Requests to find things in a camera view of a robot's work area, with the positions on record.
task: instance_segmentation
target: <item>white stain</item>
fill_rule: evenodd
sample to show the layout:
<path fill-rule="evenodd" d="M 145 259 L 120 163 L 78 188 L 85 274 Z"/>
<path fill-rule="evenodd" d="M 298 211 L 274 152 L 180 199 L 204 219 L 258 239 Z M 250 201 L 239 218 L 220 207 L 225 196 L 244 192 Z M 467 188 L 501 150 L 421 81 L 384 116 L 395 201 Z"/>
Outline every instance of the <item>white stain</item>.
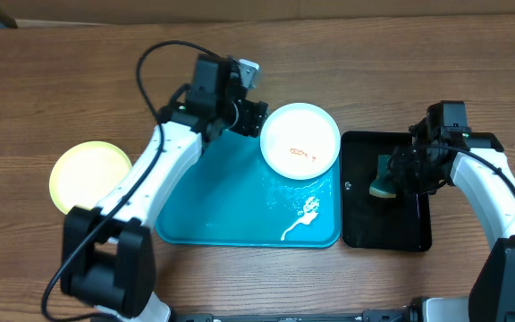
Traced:
<path fill-rule="evenodd" d="M 304 224 L 309 225 L 317 217 L 317 211 L 319 210 L 319 199 L 313 196 L 309 197 L 307 201 L 305 201 L 305 206 L 303 206 L 303 211 L 299 211 L 297 214 L 300 216 L 298 220 L 293 223 L 289 228 L 283 232 L 282 241 L 285 241 L 285 234 L 287 234 L 291 229 L 295 228 L 296 225 Z"/>

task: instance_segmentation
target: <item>wooden table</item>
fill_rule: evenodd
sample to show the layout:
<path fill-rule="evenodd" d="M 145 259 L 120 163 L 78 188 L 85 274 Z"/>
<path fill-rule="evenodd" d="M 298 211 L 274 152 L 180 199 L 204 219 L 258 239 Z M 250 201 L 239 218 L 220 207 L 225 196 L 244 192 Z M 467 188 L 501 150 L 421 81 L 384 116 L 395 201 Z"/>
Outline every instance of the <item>wooden table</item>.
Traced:
<path fill-rule="evenodd" d="M 264 71 L 251 94 L 275 109 L 324 107 L 341 132 L 406 131 L 441 99 L 467 102 L 469 125 L 496 134 L 515 173 L 515 15 L 0 30 L 0 320 L 36 321 L 59 265 L 63 215 L 47 183 L 57 158 L 87 140 L 134 160 L 154 121 L 136 88 L 142 51 L 188 40 Z M 152 54 L 145 83 L 162 105 L 190 80 L 196 52 Z M 157 294 L 178 312 L 273 314 L 394 308 L 468 294 L 489 253 L 456 188 L 431 198 L 423 254 L 173 246 L 155 238 Z M 58 291 L 51 311 L 85 309 Z"/>

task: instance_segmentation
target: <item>black cable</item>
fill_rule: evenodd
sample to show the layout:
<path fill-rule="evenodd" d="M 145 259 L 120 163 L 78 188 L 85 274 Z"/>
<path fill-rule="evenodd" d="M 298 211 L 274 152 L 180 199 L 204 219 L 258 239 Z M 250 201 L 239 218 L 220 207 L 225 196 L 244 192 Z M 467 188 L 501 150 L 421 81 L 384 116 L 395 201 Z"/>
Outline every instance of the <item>black cable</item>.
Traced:
<path fill-rule="evenodd" d="M 140 94 L 142 94 L 142 97 L 144 98 L 144 101 L 148 105 L 148 109 L 150 110 L 150 113 L 154 116 L 156 119 L 156 125 L 158 126 L 158 130 L 160 131 L 160 144 L 158 146 L 158 149 L 156 150 L 156 154 L 154 155 L 154 158 L 152 161 L 150 161 L 150 164 L 148 165 L 147 169 L 144 171 L 144 173 L 140 176 L 140 178 L 132 185 L 132 187 L 129 189 L 129 191 L 122 196 L 121 200 L 114 206 L 113 210 L 111 210 L 99 223 L 98 225 L 93 228 L 93 230 L 85 237 L 85 239 L 77 246 L 77 248 L 69 255 L 69 257 L 63 262 L 63 264 L 59 267 L 59 269 L 56 271 L 56 273 L 53 275 L 53 278 L 51 278 L 51 281 L 49 281 L 49 284 L 47 285 L 45 291 L 43 292 L 43 297 L 41 298 L 41 314 L 49 321 L 53 322 L 72 322 L 72 321 L 81 321 L 83 319 L 87 318 L 106 318 L 111 319 L 114 321 L 118 321 L 119 319 L 112 314 L 106 314 L 101 312 L 95 312 L 95 313 L 89 313 L 77 317 L 72 318 L 53 318 L 49 312 L 47 311 L 47 303 L 49 300 L 49 296 L 51 295 L 51 291 L 53 291 L 53 287 L 55 287 L 55 284 L 59 281 L 61 276 L 64 274 L 64 272 L 69 268 L 71 263 L 74 261 L 74 259 L 80 254 L 80 252 L 87 247 L 89 244 L 91 244 L 95 238 L 97 237 L 98 233 L 100 233 L 101 229 L 105 226 L 106 222 L 108 222 L 110 219 L 116 215 L 116 213 L 124 207 L 126 202 L 132 197 L 132 194 L 139 188 L 139 186 L 144 182 L 144 180 L 147 178 L 150 171 L 152 171 L 152 168 L 154 168 L 156 161 L 158 158 L 160 158 L 160 155 L 163 152 L 164 142 L 165 142 L 165 134 L 162 129 L 162 124 L 159 120 L 158 113 L 156 112 L 154 106 L 152 105 L 152 102 L 150 101 L 150 98 L 147 95 L 147 92 L 144 90 L 144 86 L 142 85 L 142 79 L 140 76 L 140 71 L 142 68 L 142 64 L 144 63 L 147 56 L 153 52 L 154 50 L 168 46 L 168 45 L 182 45 L 186 47 L 192 47 L 196 48 L 208 55 L 218 56 L 217 54 L 205 49 L 204 47 L 200 47 L 196 44 L 192 44 L 186 41 L 180 41 L 180 40 L 171 40 L 171 41 L 164 41 L 158 44 L 153 45 L 149 49 L 147 49 L 142 56 L 140 57 L 139 61 L 136 65 L 136 82 L 140 90 Z M 178 94 L 178 97 L 180 94 L 185 90 L 184 85 L 180 87 L 176 93 L 174 93 L 173 97 Z"/>
<path fill-rule="evenodd" d="M 442 148 L 442 149 L 445 149 L 445 150 L 460 152 L 460 153 L 462 153 L 464 155 L 472 157 L 472 158 L 476 159 L 476 161 L 478 161 L 481 164 L 487 166 L 490 170 L 494 171 L 495 174 L 498 174 L 498 176 L 502 179 L 502 181 L 504 181 L 504 183 L 506 183 L 506 186 L 508 186 L 508 189 L 510 189 L 511 194 L 514 195 L 514 198 L 515 198 L 515 186 L 510 181 L 510 179 L 508 179 L 508 177 L 502 172 L 502 169 L 499 168 L 499 167 L 496 167 L 495 165 L 490 163 L 488 160 L 484 159 L 483 157 L 481 157 L 479 155 L 476 155 L 476 154 L 474 154 L 474 153 L 472 153 L 470 151 L 467 151 L 467 150 L 465 150 L 463 148 L 441 146 L 441 145 L 436 145 L 436 144 L 431 144 L 431 145 L 427 145 L 427 146 L 413 146 L 413 148 L 417 148 L 417 149 Z"/>

